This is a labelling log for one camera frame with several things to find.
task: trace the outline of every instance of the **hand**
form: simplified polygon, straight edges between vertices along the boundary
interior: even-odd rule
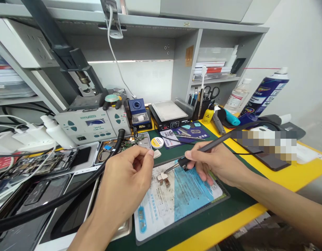
[[[138,208],[151,186],[153,156],[153,150],[133,146],[111,157],[92,213],[100,218],[109,215],[117,230]]]
[[[196,171],[203,181],[213,185],[213,180],[208,174],[210,170],[224,183],[236,187],[252,173],[224,144],[220,144],[206,153],[198,151],[208,143],[210,141],[199,142],[191,151],[185,152],[185,157],[192,160],[187,165],[188,169],[196,166]]]

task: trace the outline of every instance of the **scissors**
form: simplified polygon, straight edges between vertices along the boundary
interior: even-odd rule
[[[204,92],[208,94],[207,96],[207,99],[215,99],[218,95],[219,95],[219,92],[220,92],[220,89],[219,87],[214,87],[212,90],[211,90],[211,87],[210,86],[206,86],[204,88]]]

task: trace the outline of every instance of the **yellow bottle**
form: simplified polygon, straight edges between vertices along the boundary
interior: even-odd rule
[[[214,105],[210,105],[210,107],[204,113],[204,117],[202,120],[203,124],[209,124],[213,114],[214,114]]]

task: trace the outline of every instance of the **power outlet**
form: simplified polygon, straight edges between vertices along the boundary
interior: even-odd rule
[[[59,66],[44,35],[36,28],[0,18],[0,41],[23,68]]]

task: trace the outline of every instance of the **blue spray can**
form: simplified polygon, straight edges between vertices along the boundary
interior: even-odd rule
[[[287,82],[289,82],[287,67],[282,67],[273,75],[265,77],[240,113],[240,125],[258,120],[258,116],[274,100]]]

